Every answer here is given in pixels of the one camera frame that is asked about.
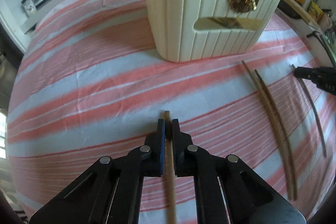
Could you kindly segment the wooden cutting board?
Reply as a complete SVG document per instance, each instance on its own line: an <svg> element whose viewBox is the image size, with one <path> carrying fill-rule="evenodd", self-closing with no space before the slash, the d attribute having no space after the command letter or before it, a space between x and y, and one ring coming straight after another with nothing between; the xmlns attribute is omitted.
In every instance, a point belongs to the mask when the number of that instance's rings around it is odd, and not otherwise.
<svg viewBox="0 0 336 224"><path fill-rule="evenodd" d="M303 9L295 0L283 0L287 5L289 5L302 19L311 27L319 29L318 23L312 18L312 16Z"/></svg>

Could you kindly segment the yellow snack packet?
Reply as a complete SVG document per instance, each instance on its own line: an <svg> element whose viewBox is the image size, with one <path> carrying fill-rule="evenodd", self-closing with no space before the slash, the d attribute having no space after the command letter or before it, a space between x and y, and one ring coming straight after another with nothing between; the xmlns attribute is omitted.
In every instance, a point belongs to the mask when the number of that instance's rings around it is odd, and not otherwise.
<svg viewBox="0 0 336 224"><path fill-rule="evenodd" d="M311 1L307 12L317 23L319 23L324 14L323 10L314 1Z"/></svg>

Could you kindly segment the pink striped tablecloth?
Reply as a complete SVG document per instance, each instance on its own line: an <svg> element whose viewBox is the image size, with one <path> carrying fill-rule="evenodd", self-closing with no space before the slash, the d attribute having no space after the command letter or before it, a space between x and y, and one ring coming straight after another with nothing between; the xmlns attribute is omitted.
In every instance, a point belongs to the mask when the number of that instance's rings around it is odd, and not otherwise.
<svg viewBox="0 0 336 224"><path fill-rule="evenodd" d="M298 198L307 218L335 179L335 98L307 83L311 104L291 72L316 67L276 12L251 51L171 63L155 49L145 0L68 0L37 27L18 70L7 116L7 154L28 217L98 158L142 145L169 110L196 145L235 154L281 195L282 160L269 118L247 69L267 84L293 150Z"/></svg>

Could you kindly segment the cream utensil holder box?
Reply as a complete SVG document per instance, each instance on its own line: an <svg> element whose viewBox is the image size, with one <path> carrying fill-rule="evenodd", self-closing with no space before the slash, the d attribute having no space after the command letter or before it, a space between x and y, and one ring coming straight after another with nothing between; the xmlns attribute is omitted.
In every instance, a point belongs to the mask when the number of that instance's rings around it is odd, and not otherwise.
<svg viewBox="0 0 336 224"><path fill-rule="evenodd" d="M146 0L158 53L186 62L250 51L280 0Z"/></svg>

